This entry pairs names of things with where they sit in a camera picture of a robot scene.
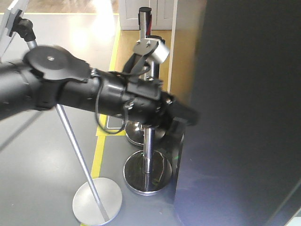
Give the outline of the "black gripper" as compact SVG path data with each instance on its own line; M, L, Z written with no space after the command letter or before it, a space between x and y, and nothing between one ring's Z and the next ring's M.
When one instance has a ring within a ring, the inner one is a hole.
M121 94L121 118L124 122L137 121L146 126L168 128L172 120L195 126L200 114L195 109L186 106L173 96L162 90L162 80L131 81L123 79ZM172 100L171 116L168 113L167 100Z

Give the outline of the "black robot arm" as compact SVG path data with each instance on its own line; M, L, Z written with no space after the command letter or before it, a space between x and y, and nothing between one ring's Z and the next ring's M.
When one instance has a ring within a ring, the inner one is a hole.
M92 72L90 65L61 47L39 46L22 60L0 66L0 117L56 104L169 128L173 121L198 122L197 111L161 89L118 72Z

